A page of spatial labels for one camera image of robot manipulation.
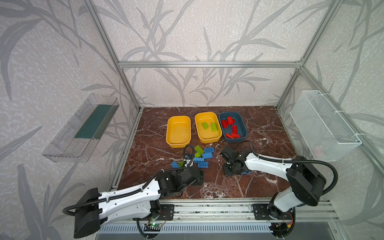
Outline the green lego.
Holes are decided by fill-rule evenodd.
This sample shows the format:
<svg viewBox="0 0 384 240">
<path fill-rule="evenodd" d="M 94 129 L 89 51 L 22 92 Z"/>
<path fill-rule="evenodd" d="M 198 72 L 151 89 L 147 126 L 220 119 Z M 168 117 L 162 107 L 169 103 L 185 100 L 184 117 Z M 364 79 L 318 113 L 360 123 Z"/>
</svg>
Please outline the green lego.
<svg viewBox="0 0 384 240">
<path fill-rule="evenodd" d="M 206 122 L 203 122 L 202 127 L 206 130 L 209 128 L 209 125 Z"/>
<path fill-rule="evenodd" d="M 211 123 L 211 129 L 213 132 L 217 131 L 218 130 L 217 125 L 215 123 Z"/>
<path fill-rule="evenodd" d="M 196 158 L 202 158 L 204 153 L 205 153 L 205 151 L 200 146 L 195 147 L 195 157 Z"/>
<path fill-rule="evenodd" d="M 179 162 L 178 165 L 179 165 L 180 168 L 183 168 L 185 166 L 185 161 Z"/>
</svg>

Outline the yellow plastic bin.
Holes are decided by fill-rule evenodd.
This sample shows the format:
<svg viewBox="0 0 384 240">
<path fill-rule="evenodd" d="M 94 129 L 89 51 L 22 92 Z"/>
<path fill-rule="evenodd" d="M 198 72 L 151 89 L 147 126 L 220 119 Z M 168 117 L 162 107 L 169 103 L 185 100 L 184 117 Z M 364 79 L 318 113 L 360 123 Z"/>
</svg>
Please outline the yellow plastic bin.
<svg viewBox="0 0 384 240">
<path fill-rule="evenodd" d="M 166 142 L 171 148 L 184 148 L 190 144 L 191 138 L 191 119 L 188 116 L 169 118 Z"/>
<path fill-rule="evenodd" d="M 213 112 L 199 113 L 195 116 L 197 133 L 203 144 L 215 143 L 222 137 L 219 119 Z"/>
</svg>

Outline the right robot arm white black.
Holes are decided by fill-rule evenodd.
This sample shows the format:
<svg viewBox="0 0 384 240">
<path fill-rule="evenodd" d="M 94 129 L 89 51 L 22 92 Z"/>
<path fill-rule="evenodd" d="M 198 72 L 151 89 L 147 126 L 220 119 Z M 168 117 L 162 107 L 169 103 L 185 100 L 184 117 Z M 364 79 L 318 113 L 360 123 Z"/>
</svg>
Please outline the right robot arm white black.
<svg viewBox="0 0 384 240">
<path fill-rule="evenodd" d="M 279 159 L 251 151 L 239 153 L 229 146 L 221 151 L 221 156 L 226 161 L 223 168 L 227 177 L 258 171 L 277 176 L 290 184 L 289 188 L 275 194 L 263 210 L 253 208 L 256 217 L 278 220 L 299 205 L 315 207 L 321 196 L 330 192 L 339 179 L 333 165 L 307 160 L 303 156 Z"/>
</svg>

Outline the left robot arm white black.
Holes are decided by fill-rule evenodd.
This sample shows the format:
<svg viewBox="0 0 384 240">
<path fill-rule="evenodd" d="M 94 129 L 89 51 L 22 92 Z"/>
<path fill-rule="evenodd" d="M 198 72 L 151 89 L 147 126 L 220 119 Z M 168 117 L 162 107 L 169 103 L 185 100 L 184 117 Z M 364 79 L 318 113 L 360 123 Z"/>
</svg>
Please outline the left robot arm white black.
<svg viewBox="0 0 384 240">
<path fill-rule="evenodd" d="M 74 238 L 81 239 L 107 224 L 157 216 L 161 213 L 161 199 L 180 195 L 189 186 L 201 185 L 203 179 L 203 171 L 196 166 L 161 170 L 147 182 L 122 190 L 90 189 L 75 205 L 65 207 L 62 212 L 75 218 Z"/>
</svg>

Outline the blue lego top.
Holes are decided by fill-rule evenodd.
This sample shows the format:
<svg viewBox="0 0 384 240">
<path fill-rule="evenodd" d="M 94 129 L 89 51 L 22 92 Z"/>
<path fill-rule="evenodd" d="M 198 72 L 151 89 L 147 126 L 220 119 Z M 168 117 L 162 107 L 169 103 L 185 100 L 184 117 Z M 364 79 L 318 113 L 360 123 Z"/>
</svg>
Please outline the blue lego top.
<svg viewBox="0 0 384 240">
<path fill-rule="evenodd" d="M 214 153 L 214 152 L 215 152 L 215 149 L 214 149 L 214 147 L 205 148 L 205 149 L 204 149 L 204 152 L 205 152 L 205 153 Z"/>
</svg>

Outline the dark teal plastic bin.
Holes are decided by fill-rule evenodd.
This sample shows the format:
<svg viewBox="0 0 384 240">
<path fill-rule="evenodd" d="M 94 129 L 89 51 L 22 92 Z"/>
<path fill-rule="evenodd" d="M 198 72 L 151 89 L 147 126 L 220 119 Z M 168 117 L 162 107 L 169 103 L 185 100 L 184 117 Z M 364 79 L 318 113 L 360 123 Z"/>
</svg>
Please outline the dark teal plastic bin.
<svg viewBox="0 0 384 240">
<path fill-rule="evenodd" d="M 227 143 L 238 143 L 246 139 L 248 132 L 243 118 L 238 112 L 219 114 L 219 123 Z"/>
</svg>

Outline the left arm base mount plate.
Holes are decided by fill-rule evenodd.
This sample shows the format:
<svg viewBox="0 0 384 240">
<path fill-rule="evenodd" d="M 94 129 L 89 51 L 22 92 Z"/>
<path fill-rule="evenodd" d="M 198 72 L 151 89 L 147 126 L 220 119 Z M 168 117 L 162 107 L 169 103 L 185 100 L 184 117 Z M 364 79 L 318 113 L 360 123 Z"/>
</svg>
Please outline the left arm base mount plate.
<svg viewBox="0 0 384 240">
<path fill-rule="evenodd" d="M 174 219 L 175 205 L 159 205 L 152 209 L 149 219 L 151 221 L 172 221 Z"/>
</svg>

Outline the aluminium front rail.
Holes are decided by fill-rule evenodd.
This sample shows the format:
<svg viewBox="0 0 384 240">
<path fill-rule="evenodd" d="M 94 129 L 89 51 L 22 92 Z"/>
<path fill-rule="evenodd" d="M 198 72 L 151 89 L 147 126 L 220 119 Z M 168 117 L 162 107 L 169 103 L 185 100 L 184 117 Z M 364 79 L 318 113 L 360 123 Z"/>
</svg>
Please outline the aluminium front rail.
<svg viewBox="0 0 384 240">
<path fill-rule="evenodd" d="M 186 223 L 289 223 L 289 220 L 255 220 L 251 211 L 253 204 L 269 204 L 269 198 L 235 198 L 235 199 L 170 199 L 160 200 L 160 205 L 175 205 L 174 219 L 168 224 Z M 320 201 L 317 206 L 295 208 L 292 218 L 296 222 L 339 222 L 330 202 Z M 114 223 L 133 223 L 135 220 L 124 219 Z"/>
</svg>

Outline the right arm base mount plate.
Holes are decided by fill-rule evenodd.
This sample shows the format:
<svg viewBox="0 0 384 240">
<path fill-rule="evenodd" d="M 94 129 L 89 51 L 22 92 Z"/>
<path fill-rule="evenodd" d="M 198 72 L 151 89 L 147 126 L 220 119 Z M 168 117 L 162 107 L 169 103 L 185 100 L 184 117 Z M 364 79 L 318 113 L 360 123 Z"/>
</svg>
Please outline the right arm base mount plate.
<svg viewBox="0 0 384 240">
<path fill-rule="evenodd" d="M 296 211 L 294 208 L 289 209 L 287 212 L 282 212 L 271 204 L 253 204 L 251 211 L 254 214 L 255 220 L 289 220 L 292 219 Z"/>
</svg>

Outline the clear plastic wall shelf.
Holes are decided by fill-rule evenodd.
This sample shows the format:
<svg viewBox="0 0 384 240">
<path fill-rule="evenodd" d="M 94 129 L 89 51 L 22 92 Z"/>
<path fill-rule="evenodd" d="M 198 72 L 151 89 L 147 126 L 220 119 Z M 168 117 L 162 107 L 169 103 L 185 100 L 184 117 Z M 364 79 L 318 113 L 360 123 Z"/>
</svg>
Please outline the clear plastic wall shelf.
<svg viewBox="0 0 384 240">
<path fill-rule="evenodd" d="M 90 94 L 42 155 L 54 163 L 86 163 L 120 104 L 117 97 Z"/>
</svg>

